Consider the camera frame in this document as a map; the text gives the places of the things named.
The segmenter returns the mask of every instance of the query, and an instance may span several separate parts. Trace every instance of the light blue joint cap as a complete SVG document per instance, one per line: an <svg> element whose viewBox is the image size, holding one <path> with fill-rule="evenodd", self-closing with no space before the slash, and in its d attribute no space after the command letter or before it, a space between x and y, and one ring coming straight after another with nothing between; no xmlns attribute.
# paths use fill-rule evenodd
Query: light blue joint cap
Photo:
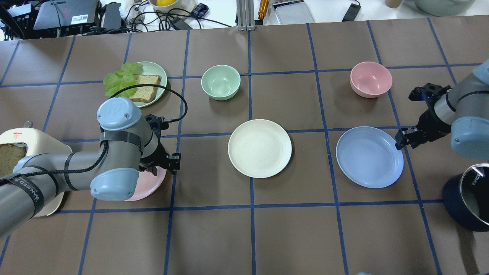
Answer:
<svg viewBox="0 0 489 275"><path fill-rule="evenodd" d="M40 154L37 154L37 155L32 155L32 156L27 156L27 157L23 157L21 158L21 160L14 166L14 169L12 170L12 173L15 173L16 171L19 171L22 167L24 167L24 165L33 157L35 156L38 156Z"/></svg>
<svg viewBox="0 0 489 275"><path fill-rule="evenodd" d="M90 194L103 201L120 202L134 195L139 172L134 168L116 168L96 176Z"/></svg>
<svg viewBox="0 0 489 275"><path fill-rule="evenodd" d="M141 116L141 110L126 97L110 98L97 111L98 123L107 131L127 129L136 124Z"/></svg>
<svg viewBox="0 0 489 275"><path fill-rule="evenodd" d="M475 77L479 78L480 81L489 85L489 59L487 59L479 67L475 68L472 73L475 75Z"/></svg>
<svg viewBox="0 0 489 275"><path fill-rule="evenodd" d="M475 116L457 119L452 124L451 144L463 157L489 160L489 120Z"/></svg>

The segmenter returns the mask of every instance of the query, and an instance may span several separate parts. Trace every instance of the blue plate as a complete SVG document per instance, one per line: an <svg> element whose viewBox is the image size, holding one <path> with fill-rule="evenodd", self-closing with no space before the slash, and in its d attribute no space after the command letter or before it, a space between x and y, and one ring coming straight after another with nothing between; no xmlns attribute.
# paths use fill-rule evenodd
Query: blue plate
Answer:
<svg viewBox="0 0 489 275"><path fill-rule="evenodd" d="M367 126L350 129L341 136L336 159L350 180L368 188L393 184L404 167L396 141L386 132Z"/></svg>

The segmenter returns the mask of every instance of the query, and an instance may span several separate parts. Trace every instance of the brown tabletop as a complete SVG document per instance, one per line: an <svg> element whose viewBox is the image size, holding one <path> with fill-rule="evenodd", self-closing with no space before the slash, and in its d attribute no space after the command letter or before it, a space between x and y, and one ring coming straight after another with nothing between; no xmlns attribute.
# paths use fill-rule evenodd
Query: brown tabletop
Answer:
<svg viewBox="0 0 489 275"><path fill-rule="evenodd" d="M335 156L350 128L394 135L415 125L426 105L409 92L455 85L484 62L488 25L474 16L1 42L0 132L30 120L74 151L97 150L102 79L126 61L161 65L189 111L162 132L167 151L182 154L175 177L136 202L68 194L58 213L0 240L0 275L488 273L489 233L460 227L441 200L444 183L479 162L458 156L449 137L404 149L401 177L382 189L349 180ZM387 94L352 91L350 70L363 61L390 70ZM200 87L217 64L241 74L227 101ZM166 93L142 111L177 117L181 104ZM293 144L287 167L267 179L241 174L227 154L234 129L256 118L280 124Z"/></svg>

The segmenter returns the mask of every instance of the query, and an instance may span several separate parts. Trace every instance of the screwdriver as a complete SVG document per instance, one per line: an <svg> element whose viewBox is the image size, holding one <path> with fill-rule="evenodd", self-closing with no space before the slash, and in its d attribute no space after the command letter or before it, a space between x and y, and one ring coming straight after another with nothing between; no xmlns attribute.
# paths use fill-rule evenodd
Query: screwdriver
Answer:
<svg viewBox="0 0 489 275"><path fill-rule="evenodd" d="M267 15L267 9L268 9L268 0L261 0L260 8L258 9L258 19L263 20L263 18L265 18L265 15Z"/></svg>

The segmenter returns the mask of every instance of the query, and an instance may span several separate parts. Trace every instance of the yellow object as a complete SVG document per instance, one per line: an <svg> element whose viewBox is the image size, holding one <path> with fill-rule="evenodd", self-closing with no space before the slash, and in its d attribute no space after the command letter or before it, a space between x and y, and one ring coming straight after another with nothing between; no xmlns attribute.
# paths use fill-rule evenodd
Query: yellow object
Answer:
<svg viewBox="0 0 489 275"><path fill-rule="evenodd" d="M156 0L156 5L160 7L168 6L175 3L177 0Z"/></svg>
<svg viewBox="0 0 489 275"><path fill-rule="evenodd" d="M265 18L265 15L267 15L267 9L268 9L268 0L261 0L260 8L258 9L258 19L263 20L263 18Z"/></svg>

